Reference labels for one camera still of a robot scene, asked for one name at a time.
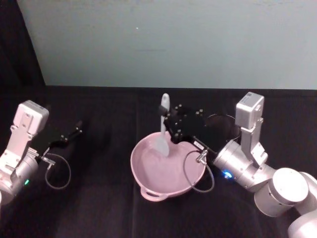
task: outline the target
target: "black table surface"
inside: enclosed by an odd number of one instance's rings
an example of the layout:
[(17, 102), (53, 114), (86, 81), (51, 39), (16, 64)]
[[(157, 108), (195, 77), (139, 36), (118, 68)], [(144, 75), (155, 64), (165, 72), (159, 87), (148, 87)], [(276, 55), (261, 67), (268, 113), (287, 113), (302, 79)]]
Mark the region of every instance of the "black table surface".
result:
[[(138, 141), (159, 131), (158, 105), (163, 93), (171, 103), (203, 108), (207, 113), (235, 114), (249, 90), (46, 87), (0, 89), (0, 151), (19, 103), (50, 104), (49, 124), (69, 131), (79, 119), (89, 124), (65, 150), (72, 180), (65, 190), (44, 182), (45, 164), (19, 195), (1, 208), (4, 238), (286, 238), (298, 214), (263, 215), (253, 194), (222, 176), (207, 194), (189, 191), (153, 203), (140, 195), (130, 168)], [(261, 143), (273, 168), (288, 167), (317, 177), (317, 92), (251, 90), (265, 96)], [(60, 165), (57, 180), (67, 173)], [(208, 179), (200, 182), (209, 185)]]

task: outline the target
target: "white spatula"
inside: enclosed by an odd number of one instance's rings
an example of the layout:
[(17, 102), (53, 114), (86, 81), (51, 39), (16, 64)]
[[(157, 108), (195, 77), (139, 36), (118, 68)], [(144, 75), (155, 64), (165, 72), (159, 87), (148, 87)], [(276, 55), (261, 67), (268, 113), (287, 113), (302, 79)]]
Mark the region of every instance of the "white spatula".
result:
[[(163, 94), (160, 104), (169, 111), (170, 102), (169, 102), (169, 95), (167, 93)], [(166, 127), (164, 125), (164, 117), (160, 117), (160, 135), (156, 140), (155, 149), (159, 151), (161, 154), (163, 154), (164, 156), (168, 156), (169, 147), (165, 139), (165, 131), (166, 131)]]

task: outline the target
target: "pink bowl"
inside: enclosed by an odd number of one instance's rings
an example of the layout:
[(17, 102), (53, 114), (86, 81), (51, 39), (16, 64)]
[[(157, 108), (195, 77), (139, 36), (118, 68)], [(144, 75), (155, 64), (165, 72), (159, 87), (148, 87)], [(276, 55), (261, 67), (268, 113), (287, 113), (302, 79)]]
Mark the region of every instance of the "pink bowl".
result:
[[(197, 150), (188, 142), (173, 144), (169, 133), (166, 132), (169, 156), (165, 157), (155, 149), (158, 136), (160, 132), (143, 138), (131, 154), (131, 169), (141, 187), (141, 195), (153, 202), (181, 195), (191, 189), (184, 175), (183, 162), (188, 152)], [(196, 162), (198, 155), (190, 154), (185, 164), (186, 174), (192, 184), (196, 184), (205, 172), (205, 166)]]

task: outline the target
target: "silver robot arm segment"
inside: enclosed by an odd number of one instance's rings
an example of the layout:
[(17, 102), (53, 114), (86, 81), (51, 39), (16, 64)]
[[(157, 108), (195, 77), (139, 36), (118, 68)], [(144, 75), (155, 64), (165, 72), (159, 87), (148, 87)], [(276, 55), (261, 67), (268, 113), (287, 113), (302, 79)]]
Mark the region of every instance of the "silver robot arm segment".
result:
[(48, 117), (49, 111), (32, 101), (18, 106), (10, 127), (9, 143), (0, 157), (1, 204), (9, 203), (38, 168), (36, 151), (29, 145), (33, 137), (43, 130)]
[(241, 127), (241, 145), (231, 140), (213, 164), (229, 173), (250, 192), (258, 209), (276, 217), (296, 208), (301, 217), (288, 229), (290, 238), (317, 235), (317, 180), (290, 168), (275, 170), (268, 166), (267, 153), (260, 144), (264, 97), (249, 92), (236, 107), (236, 125)]

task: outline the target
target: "wall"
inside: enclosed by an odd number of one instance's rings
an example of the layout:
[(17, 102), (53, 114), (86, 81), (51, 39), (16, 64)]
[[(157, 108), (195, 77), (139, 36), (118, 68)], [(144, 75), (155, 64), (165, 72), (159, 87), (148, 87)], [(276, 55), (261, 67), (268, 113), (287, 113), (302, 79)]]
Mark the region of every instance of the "wall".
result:
[(315, 0), (19, 0), (48, 85), (317, 89)]

